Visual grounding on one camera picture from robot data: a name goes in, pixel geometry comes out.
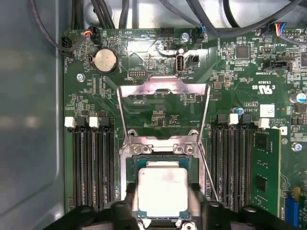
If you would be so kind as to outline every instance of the usb port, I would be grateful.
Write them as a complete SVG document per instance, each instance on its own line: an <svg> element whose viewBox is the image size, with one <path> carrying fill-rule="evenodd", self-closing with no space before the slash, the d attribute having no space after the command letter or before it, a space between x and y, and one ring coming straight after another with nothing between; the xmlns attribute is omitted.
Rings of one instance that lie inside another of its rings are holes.
<svg viewBox="0 0 307 230"><path fill-rule="evenodd" d="M177 72L182 72L184 70L184 58L182 55L177 55L176 57L176 70Z"/></svg>

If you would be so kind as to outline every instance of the blue connector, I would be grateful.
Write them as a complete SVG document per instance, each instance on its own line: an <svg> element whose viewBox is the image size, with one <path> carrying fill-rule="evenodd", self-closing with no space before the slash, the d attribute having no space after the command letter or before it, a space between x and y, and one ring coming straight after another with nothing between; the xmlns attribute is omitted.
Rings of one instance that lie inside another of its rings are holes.
<svg viewBox="0 0 307 230"><path fill-rule="evenodd" d="M293 197L286 198L285 211L286 221L292 224L292 226L298 227L299 203L295 202Z"/></svg>

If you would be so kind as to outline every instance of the chip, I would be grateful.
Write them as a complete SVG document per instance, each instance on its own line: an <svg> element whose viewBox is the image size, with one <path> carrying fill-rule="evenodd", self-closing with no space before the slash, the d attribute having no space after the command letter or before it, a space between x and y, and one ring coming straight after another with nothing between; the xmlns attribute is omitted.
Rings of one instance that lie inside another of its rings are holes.
<svg viewBox="0 0 307 230"><path fill-rule="evenodd" d="M294 112L295 113L304 113L307 110L307 104L295 104L294 105Z"/></svg>
<svg viewBox="0 0 307 230"><path fill-rule="evenodd" d="M221 90L222 89L222 83L220 81L213 82L213 88L215 90Z"/></svg>
<svg viewBox="0 0 307 230"><path fill-rule="evenodd" d="M297 117L291 117L291 125L297 126Z"/></svg>
<svg viewBox="0 0 307 230"><path fill-rule="evenodd" d="M256 175L255 186L257 189L265 192L267 190L267 179L263 178L262 176Z"/></svg>
<svg viewBox="0 0 307 230"><path fill-rule="evenodd" d="M97 117L104 117L104 116L107 116L106 112L104 111L97 112Z"/></svg>
<svg viewBox="0 0 307 230"><path fill-rule="evenodd" d="M260 149L267 149L268 147L268 137L265 134L257 134L255 137L255 146Z"/></svg>
<svg viewBox="0 0 307 230"><path fill-rule="evenodd" d="M222 99L222 94L221 93L213 93L212 94L212 99L216 99L216 100L221 100Z"/></svg>
<svg viewBox="0 0 307 230"><path fill-rule="evenodd" d="M307 54L301 55L301 67L307 67Z"/></svg>
<svg viewBox="0 0 307 230"><path fill-rule="evenodd" d="M237 46L236 47L236 58L249 59L249 47L248 46Z"/></svg>

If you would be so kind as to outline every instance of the capacitor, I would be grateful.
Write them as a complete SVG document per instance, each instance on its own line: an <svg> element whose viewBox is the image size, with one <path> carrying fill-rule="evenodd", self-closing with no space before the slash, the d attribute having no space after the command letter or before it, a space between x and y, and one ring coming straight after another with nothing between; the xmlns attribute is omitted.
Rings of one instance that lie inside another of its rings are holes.
<svg viewBox="0 0 307 230"><path fill-rule="evenodd" d="M103 74L113 73L118 67L117 55L108 48L98 50L91 62Z"/></svg>
<svg viewBox="0 0 307 230"><path fill-rule="evenodd" d="M290 96L289 98L291 103L304 103L306 102L306 94L299 92L299 93L294 93Z"/></svg>
<svg viewBox="0 0 307 230"><path fill-rule="evenodd" d="M242 108L233 108L232 112L234 114L238 114L239 116L241 116L244 113L244 109L242 109Z"/></svg>

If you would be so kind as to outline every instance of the socket screw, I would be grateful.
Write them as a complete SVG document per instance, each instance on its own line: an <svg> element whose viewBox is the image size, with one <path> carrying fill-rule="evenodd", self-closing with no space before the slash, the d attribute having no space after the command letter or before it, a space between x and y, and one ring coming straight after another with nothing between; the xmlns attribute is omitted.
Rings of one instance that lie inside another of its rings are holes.
<svg viewBox="0 0 307 230"><path fill-rule="evenodd" d="M190 35L188 33L182 33L181 37L180 37L180 40L182 42L188 42L190 40Z"/></svg>
<svg viewBox="0 0 307 230"><path fill-rule="evenodd" d="M78 82L84 82L85 80L85 75L83 73L78 73L77 74L77 81Z"/></svg>
<svg viewBox="0 0 307 230"><path fill-rule="evenodd" d="M303 146L300 143L293 143L292 150L294 152L299 152L303 149Z"/></svg>
<svg viewBox="0 0 307 230"><path fill-rule="evenodd" d="M187 145L185 150L187 154L192 154L194 152L194 148L191 145Z"/></svg>

